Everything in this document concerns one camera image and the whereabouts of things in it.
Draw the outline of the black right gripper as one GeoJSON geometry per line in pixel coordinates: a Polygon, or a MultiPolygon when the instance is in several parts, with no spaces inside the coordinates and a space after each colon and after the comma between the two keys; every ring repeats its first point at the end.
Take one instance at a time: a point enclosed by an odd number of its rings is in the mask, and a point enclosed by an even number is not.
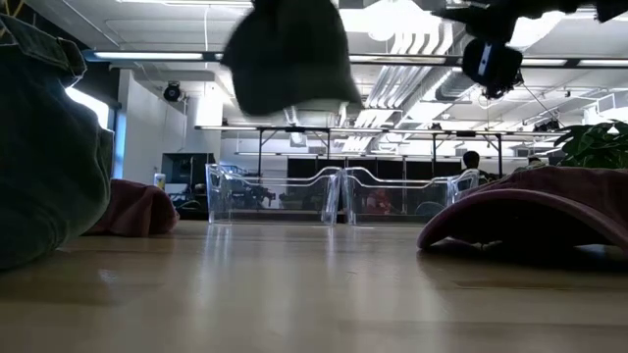
{"type": "Polygon", "coordinates": [[[479,38],[471,40],[462,57],[462,71],[480,84],[514,84],[523,60],[522,53],[479,38]]]}

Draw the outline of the maroon baseball cap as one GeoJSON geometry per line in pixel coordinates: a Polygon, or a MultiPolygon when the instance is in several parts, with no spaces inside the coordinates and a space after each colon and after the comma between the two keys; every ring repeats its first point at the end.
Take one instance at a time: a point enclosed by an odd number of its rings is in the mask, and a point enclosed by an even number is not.
{"type": "Polygon", "coordinates": [[[150,237],[168,233],[179,219],[164,190],[154,185],[113,179],[106,212],[85,235],[150,237]]]}
{"type": "Polygon", "coordinates": [[[614,246],[628,255],[628,170],[545,166],[466,191],[421,230],[417,247],[614,246]]]}

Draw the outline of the dark grey baseball cap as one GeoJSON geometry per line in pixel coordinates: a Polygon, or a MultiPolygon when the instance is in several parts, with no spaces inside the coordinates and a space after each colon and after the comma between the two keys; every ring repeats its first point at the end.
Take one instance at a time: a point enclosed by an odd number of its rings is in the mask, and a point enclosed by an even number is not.
{"type": "Polygon", "coordinates": [[[331,0],[251,3],[221,59],[243,113],[262,117],[311,102],[362,108],[346,32],[331,0]]]}

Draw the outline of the olive green baseball cap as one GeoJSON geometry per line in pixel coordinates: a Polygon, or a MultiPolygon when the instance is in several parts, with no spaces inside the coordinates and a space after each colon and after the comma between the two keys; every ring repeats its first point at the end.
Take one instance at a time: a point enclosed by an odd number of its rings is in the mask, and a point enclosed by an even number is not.
{"type": "Polygon", "coordinates": [[[113,131],[66,92],[86,71],[79,48],[0,14],[0,271],[92,228],[110,201],[113,131]]]}

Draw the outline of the person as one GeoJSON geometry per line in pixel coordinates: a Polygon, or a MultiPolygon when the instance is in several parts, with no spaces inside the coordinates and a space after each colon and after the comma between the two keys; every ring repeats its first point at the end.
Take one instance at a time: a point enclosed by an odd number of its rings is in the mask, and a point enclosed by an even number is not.
{"type": "Polygon", "coordinates": [[[495,179],[493,174],[490,174],[486,171],[480,169],[480,155],[476,151],[467,151],[462,156],[462,161],[464,164],[464,170],[477,170],[480,177],[483,177],[487,181],[491,181],[495,179]]]}
{"type": "Polygon", "coordinates": [[[545,167],[546,165],[547,164],[538,157],[529,157],[528,164],[526,166],[518,168],[517,172],[533,170],[536,168],[542,168],[542,167],[545,167]]]}

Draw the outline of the green plant in white pot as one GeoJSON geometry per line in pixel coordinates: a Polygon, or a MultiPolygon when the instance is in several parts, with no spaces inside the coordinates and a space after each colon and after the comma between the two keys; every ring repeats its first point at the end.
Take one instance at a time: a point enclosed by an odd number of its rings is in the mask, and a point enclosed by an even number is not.
{"type": "Polygon", "coordinates": [[[554,143],[562,145],[561,167],[628,170],[628,124],[612,120],[596,125],[567,126],[554,143]]]}

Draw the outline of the clear plastic bin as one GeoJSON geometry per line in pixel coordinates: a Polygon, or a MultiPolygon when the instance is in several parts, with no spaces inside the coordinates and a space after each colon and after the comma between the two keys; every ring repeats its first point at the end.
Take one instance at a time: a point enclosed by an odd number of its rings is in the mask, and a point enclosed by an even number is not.
{"type": "Polygon", "coordinates": [[[361,167],[342,171],[342,205],[352,226],[425,224],[480,183],[477,170],[432,179],[382,179],[361,167]]]}
{"type": "Polygon", "coordinates": [[[342,169],[310,177],[241,176],[220,165],[206,167],[211,224],[307,222],[332,226],[338,217],[342,169]]]}

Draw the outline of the black background monitor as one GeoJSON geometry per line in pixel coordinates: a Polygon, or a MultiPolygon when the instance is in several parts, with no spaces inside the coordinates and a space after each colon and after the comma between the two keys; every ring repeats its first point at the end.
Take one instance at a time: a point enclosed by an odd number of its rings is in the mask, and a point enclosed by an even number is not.
{"type": "Polygon", "coordinates": [[[183,191],[195,192],[197,185],[206,182],[207,164],[215,164],[213,153],[164,153],[161,173],[166,176],[167,190],[183,186],[183,191]]]}

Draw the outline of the long ceiling light strip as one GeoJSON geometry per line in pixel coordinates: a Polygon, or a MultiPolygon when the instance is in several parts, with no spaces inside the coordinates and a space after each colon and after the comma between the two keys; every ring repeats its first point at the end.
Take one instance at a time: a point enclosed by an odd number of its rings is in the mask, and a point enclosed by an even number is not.
{"type": "MultiPolygon", "coordinates": [[[[88,62],[149,62],[149,63],[219,63],[222,52],[200,51],[100,51],[83,50],[88,62]]],[[[352,65],[461,67],[462,57],[454,55],[396,55],[350,54],[352,65]]],[[[524,57],[521,63],[526,69],[566,70],[628,70],[628,58],[544,58],[524,57]]]]}

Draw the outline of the large window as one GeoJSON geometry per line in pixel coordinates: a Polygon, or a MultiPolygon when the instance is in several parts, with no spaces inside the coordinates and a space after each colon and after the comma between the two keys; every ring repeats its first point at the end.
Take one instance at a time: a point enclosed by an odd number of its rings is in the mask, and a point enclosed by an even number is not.
{"type": "Polygon", "coordinates": [[[72,100],[91,110],[96,115],[100,126],[111,133],[110,175],[112,178],[121,178],[123,176],[123,150],[117,133],[120,108],[74,87],[66,88],[65,92],[72,100]]]}

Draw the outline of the black background workstation frame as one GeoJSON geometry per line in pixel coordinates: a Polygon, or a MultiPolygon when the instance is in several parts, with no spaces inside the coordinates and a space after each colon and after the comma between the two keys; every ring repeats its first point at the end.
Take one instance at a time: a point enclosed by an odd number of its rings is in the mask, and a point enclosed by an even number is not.
{"type": "Polygon", "coordinates": [[[398,129],[383,127],[320,127],[320,126],[197,126],[201,131],[228,132],[234,137],[244,134],[257,139],[257,149],[250,154],[257,158],[257,168],[267,157],[400,160],[429,162],[431,174],[437,173],[437,163],[461,161],[462,154],[473,150],[482,161],[489,163],[485,169],[503,176],[523,165],[525,158],[518,152],[530,154],[553,153],[551,144],[561,134],[547,131],[508,130],[437,130],[398,129]],[[296,133],[312,136],[320,141],[316,152],[306,152],[302,147],[286,150],[266,150],[264,145],[274,138],[288,137],[296,133]]]}

